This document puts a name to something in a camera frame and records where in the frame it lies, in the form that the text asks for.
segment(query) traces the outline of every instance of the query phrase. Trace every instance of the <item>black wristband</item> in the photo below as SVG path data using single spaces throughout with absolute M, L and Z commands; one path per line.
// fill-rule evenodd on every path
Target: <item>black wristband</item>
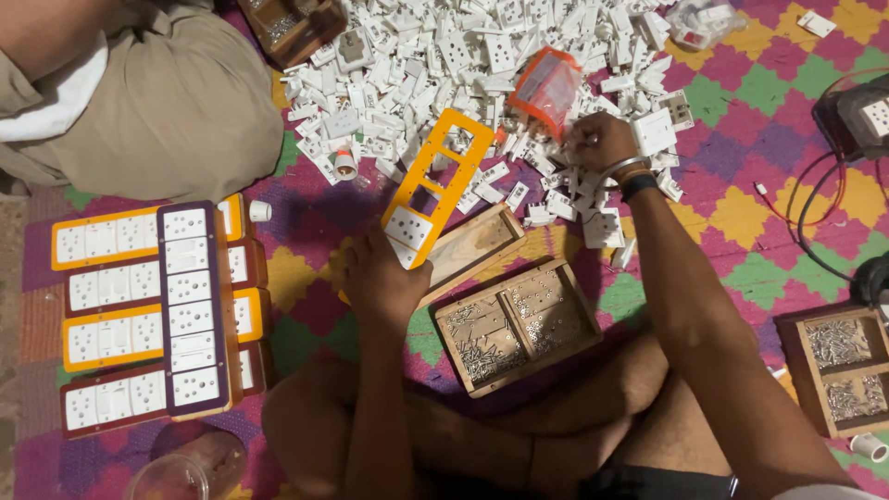
M 654 178 L 654 175 L 641 173 L 630 177 L 629 180 L 624 182 L 621 186 L 621 193 L 623 193 L 621 202 L 627 203 L 633 195 L 645 188 L 658 189 L 658 180 Z

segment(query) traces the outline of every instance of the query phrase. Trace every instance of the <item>colorful rug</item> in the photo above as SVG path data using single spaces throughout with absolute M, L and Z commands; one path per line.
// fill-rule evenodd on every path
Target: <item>colorful rug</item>
M 669 90 L 685 88 L 697 118 L 694 128 L 679 134 L 682 167 L 674 176 L 686 194 L 671 207 L 756 329 L 764 361 L 779 367 L 783 358 L 773 316 L 842 301 L 848 292 L 843 281 L 803 255 L 784 223 L 758 199 L 753 181 L 769 189 L 779 210 L 786 209 L 799 177 L 827 151 L 809 115 L 817 97 L 845 73 L 889 66 L 889 9 L 886 0 L 733 0 L 733 4 L 749 20 L 746 31 L 704 52 L 690 54 L 672 45 L 668 49 L 676 63 L 665 85 Z M 826 39 L 796 25 L 798 16 L 812 8 L 838 25 Z M 245 29 L 236 12 L 226 17 Z M 282 90 L 276 84 L 274 99 L 281 109 L 287 106 Z M 350 182 L 329 186 L 301 157 L 294 126 L 286 127 L 275 174 L 245 191 L 274 207 L 272 222 L 257 226 L 257 238 L 266 247 L 268 289 L 275 309 L 275 329 L 269 338 L 282 375 L 313 357 L 357 358 L 355 319 L 332 290 L 328 261 L 344 238 L 357 234 L 363 222 L 382 212 L 392 193 L 391 185 L 377 184 L 366 162 L 361 165 L 362 174 L 374 180 L 366 190 Z M 496 187 L 508 190 L 516 180 L 540 186 L 539 176 L 526 165 L 510 167 L 512 174 L 496 182 Z M 811 193 L 828 167 L 818 165 L 802 180 L 796 200 Z M 841 210 L 810 231 L 815 251 L 841 270 L 852 270 L 889 249 L 889 214 L 877 179 L 873 165 L 850 170 Z M 814 212 L 825 209 L 834 190 L 830 186 L 816 198 Z M 535 190 L 526 200 L 540 197 Z M 61 365 L 62 276 L 49 270 L 50 228 L 59 220 L 144 205 L 72 188 L 37 189 L 30 202 L 18 373 L 18 498 L 120 498 L 128 479 L 156 456 L 159 447 L 193 431 L 193 424 L 170 431 L 170 422 L 163 420 L 82 440 L 65 441 L 60 436 L 58 387 L 72 374 Z M 797 201 L 791 210 L 794 218 L 800 205 Z M 621 213 L 625 231 L 632 236 L 625 206 Z M 451 223 L 462 218 L 456 214 Z M 502 273 L 519 272 L 529 262 L 551 255 L 571 263 L 584 291 L 597 304 L 603 327 L 628 318 L 643 305 L 636 258 L 629 271 L 611 273 L 603 267 L 608 254 L 583 247 L 579 225 L 559 220 L 529 230 L 528 240 L 517 254 L 453 294 L 465 294 Z M 428 308 L 412 319 L 404 362 L 410 378 L 473 412 L 503 409 L 526 399 L 565 371 L 564 367 L 550 370 L 472 407 L 442 350 Z M 249 467 L 233 497 L 292 497 L 292 488 L 270 457 L 260 430 L 262 401 L 261 396 L 249 398 L 205 421 L 232 431 L 249 449 Z M 889 440 L 889 432 L 882 437 Z M 863 488 L 889 496 L 889 462 L 873 464 L 852 456 L 844 440 L 830 445 Z

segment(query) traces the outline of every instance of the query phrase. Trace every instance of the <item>person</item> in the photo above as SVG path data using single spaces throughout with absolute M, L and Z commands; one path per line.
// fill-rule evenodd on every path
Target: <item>person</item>
M 271 72 L 212 0 L 0 0 L 0 193 L 175 201 L 271 173 Z
M 594 173 L 637 155 L 629 125 L 605 113 L 572 135 Z M 473 420 L 403 389 L 407 323 L 431 264 L 402 269 L 379 229 L 355 241 L 344 289 L 360 364 L 311 363 L 262 412 L 300 498 L 715 500 L 731 495 L 732 475 L 748 498 L 875 498 L 768 372 L 651 172 L 635 163 L 613 178 L 636 224 L 650 327 L 601 367 L 505 415 Z

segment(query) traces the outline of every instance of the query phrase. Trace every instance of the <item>pile of white switches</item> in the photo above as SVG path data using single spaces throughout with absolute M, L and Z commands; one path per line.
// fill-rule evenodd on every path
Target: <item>pile of white switches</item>
M 582 84 L 565 122 L 598 111 L 630 122 L 661 189 L 678 201 L 682 190 L 670 175 L 679 165 L 676 132 L 694 122 L 683 91 L 668 93 L 661 84 L 672 58 L 655 60 L 669 37 L 669 24 L 655 10 L 675 1 L 346 1 L 347 31 L 315 52 L 310 63 L 285 71 L 289 119 L 305 118 L 296 127 L 303 137 L 298 146 L 331 184 L 339 180 L 330 155 L 340 149 L 350 150 L 356 161 L 374 158 L 380 176 L 400 182 L 398 161 L 410 166 L 442 110 L 454 108 L 495 131 L 502 127 L 505 139 L 487 157 L 523 158 L 541 174 L 547 194 L 527 206 L 525 227 L 580 218 L 587 247 L 624 248 L 617 208 L 606 206 L 607 191 L 596 192 L 597 176 L 580 168 L 542 122 L 504 101 L 527 62 L 547 45 L 574 57 L 583 82 L 608 68 L 611 77 L 601 82 L 601 94 L 594 96 Z M 455 128 L 448 141 L 450 149 L 462 152 L 470 137 Z M 441 158 L 431 171 L 451 163 Z M 480 200 L 506 198 L 515 211 L 528 187 L 518 182 L 507 194 L 491 185 L 508 173 L 505 161 L 478 171 L 458 209 L 467 213 Z M 369 183 L 363 176 L 356 181 Z M 628 261 L 631 252 L 625 248 L 621 259 Z

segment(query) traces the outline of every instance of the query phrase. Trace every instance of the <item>yellow switchboard frame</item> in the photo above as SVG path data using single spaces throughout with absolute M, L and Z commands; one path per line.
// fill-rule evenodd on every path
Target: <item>yellow switchboard frame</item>
M 472 134 L 472 142 L 466 149 L 465 155 L 459 155 L 444 145 L 445 138 L 451 131 L 452 126 L 458 126 Z M 453 209 L 460 202 L 463 191 L 469 186 L 469 182 L 472 181 L 472 175 L 476 172 L 478 166 L 481 165 L 482 159 L 485 158 L 485 154 L 493 141 L 493 130 L 451 108 L 445 109 L 441 117 L 438 118 L 436 126 L 432 127 L 432 132 L 429 133 L 426 142 L 420 148 L 420 152 L 417 153 L 417 157 L 413 160 L 411 168 L 408 169 L 407 175 L 401 181 L 401 186 L 396 191 L 395 197 L 392 198 L 392 202 L 389 203 L 382 218 L 382 225 L 385 228 L 396 208 L 401 206 L 432 224 L 432 230 L 417 251 L 411 268 L 415 268 L 426 261 L 429 251 L 432 250 L 432 246 L 438 240 L 438 236 L 445 229 L 445 224 L 451 217 Z M 447 186 L 440 186 L 426 178 L 426 172 L 438 153 L 457 162 L 457 172 L 454 173 Z M 441 196 L 432 215 L 421 214 L 408 206 L 418 186 L 422 186 Z
M 245 214 L 244 195 L 235 193 L 230 197 L 225 198 L 223 201 L 228 201 L 229 218 L 231 219 L 231 232 L 226 235 L 226 240 L 237 241 L 246 236 L 246 227 L 243 222 Z M 50 261 L 52 270 L 68 270 L 96 264 L 125 261 L 127 259 L 144 257 L 146 255 L 156 255 L 157 246 L 152 246 L 150 248 L 140 248 L 139 250 L 118 252 L 112 255 L 103 255 L 101 257 L 81 259 L 78 261 L 59 262 L 59 257 L 56 255 L 56 237 L 58 237 L 59 230 L 85 226 L 87 224 L 96 224 L 99 222 L 116 221 L 117 219 L 125 219 L 127 217 L 154 214 L 157 212 L 157 208 L 159 208 L 159 206 L 150 206 L 148 208 L 139 208 L 137 210 L 128 210 L 126 212 L 116 212 L 114 214 L 97 215 L 95 217 L 86 217 L 84 219 L 54 223 L 52 225 L 52 260 Z
M 238 343 L 251 342 L 259 340 L 265 334 L 262 328 L 262 301 L 260 300 L 259 288 L 246 288 L 244 290 L 236 290 L 234 292 L 235 299 L 248 297 L 250 299 L 250 323 L 251 332 L 249 334 L 238 335 Z M 151 304 L 142 307 L 133 307 L 124 310 L 115 310 L 102 314 L 92 314 L 90 316 L 81 316 L 80 318 L 65 319 L 61 324 L 61 345 L 62 345 L 62 362 L 65 365 L 66 372 L 79 372 L 83 370 L 94 370 L 97 368 L 115 367 L 118 365 L 126 365 L 135 363 L 144 359 L 162 358 L 164 349 L 153 349 L 151 351 L 134 352 L 133 354 L 124 354 L 121 356 L 108 356 L 107 358 L 93 359 L 91 361 L 83 361 L 80 363 L 72 363 L 68 355 L 68 330 L 71 327 L 79 327 L 81 325 L 89 325 L 90 323 L 99 323 L 101 321 L 110 321 L 112 319 L 135 318 L 145 314 L 153 314 L 161 311 L 161 304 Z

